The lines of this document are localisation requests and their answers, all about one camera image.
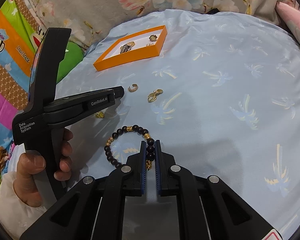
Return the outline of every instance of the pink pillow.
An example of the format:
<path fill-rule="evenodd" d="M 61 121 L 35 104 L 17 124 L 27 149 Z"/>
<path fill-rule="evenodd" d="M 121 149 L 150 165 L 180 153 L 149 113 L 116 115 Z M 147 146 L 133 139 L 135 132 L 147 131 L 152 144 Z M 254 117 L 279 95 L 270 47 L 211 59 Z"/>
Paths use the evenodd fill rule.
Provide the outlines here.
<path fill-rule="evenodd" d="M 300 43 L 300 11 L 282 2 L 277 3 L 276 11 Z"/>

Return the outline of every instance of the green cushion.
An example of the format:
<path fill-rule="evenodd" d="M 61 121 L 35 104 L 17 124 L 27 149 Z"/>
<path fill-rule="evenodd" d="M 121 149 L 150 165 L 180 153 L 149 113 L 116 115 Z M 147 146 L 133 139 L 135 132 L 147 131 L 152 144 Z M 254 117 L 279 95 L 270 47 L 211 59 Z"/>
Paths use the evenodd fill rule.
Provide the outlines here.
<path fill-rule="evenodd" d="M 65 58 L 59 64 L 57 83 L 83 60 L 83 52 L 77 44 L 69 41 L 67 50 Z"/>

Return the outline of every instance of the fingernail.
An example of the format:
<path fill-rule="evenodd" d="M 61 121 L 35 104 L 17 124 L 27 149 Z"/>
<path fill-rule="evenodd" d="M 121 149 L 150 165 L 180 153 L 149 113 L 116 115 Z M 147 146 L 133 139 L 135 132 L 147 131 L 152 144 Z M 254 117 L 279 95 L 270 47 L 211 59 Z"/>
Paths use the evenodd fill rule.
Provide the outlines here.
<path fill-rule="evenodd" d="M 42 156 L 35 156 L 34 157 L 34 165 L 38 168 L 38 169 L 41 169 L 44 167 L 45 165 L 45 161 L 44 161 L 44 158 Z"/>

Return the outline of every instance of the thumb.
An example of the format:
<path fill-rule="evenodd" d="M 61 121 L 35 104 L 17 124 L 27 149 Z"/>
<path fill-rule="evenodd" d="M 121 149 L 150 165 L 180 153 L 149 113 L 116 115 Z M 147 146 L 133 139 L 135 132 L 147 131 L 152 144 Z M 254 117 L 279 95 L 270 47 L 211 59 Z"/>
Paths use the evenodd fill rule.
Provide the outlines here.
<path fill-rule="evenodd" d="M 20 155 L 13 186 L 19 199 L 29 206 L 41 204 L 41 197 L 32 175 L 43 171 L 45 166 L 44 158 L 37 151 L 27 151 Z"/>

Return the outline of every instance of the human hand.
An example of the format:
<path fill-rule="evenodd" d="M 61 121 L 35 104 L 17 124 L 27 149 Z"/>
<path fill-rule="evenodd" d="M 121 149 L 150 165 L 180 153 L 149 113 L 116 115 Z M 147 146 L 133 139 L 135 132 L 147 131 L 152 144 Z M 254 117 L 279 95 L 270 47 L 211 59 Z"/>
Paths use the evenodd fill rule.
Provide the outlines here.
<path fill-rule="evenodd" d="M 54 177 L 59 181 L 68 180 L 71 177 L 72 147 L 68 141 L 73 134 L 65 128 L 61 147 L 62 157 L 60 160 L 60 170 L 54 173 Z M 20 155 L 17 164 L 17 178 L 13 182 L 13 188 L 18 198 L 31 207 L 40 207 L 42 198 L 35 185 L 33 174 L 43 171 L 46 167 L 45 159 L 41 155 L 36 155 L 28 151 Z"/>

